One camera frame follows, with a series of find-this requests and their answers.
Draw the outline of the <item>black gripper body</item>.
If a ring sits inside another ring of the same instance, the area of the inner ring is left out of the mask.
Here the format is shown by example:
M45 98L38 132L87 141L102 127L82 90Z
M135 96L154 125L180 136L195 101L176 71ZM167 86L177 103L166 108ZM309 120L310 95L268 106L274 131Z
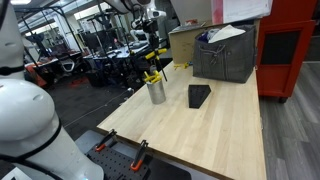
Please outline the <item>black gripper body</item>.
M143 31L148 35L149 44L153 49L159 47L159 37L156 34L158 31L158 24L155 20L148 20L143 22Z

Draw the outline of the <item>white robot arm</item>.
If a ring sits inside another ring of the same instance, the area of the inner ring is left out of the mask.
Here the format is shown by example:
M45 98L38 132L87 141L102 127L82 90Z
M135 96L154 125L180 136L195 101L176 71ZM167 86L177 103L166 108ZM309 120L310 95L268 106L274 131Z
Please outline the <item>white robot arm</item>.
M24 77L24 44L11 0L0 9L0 155L32 180L104 180L70 137L44 89Z

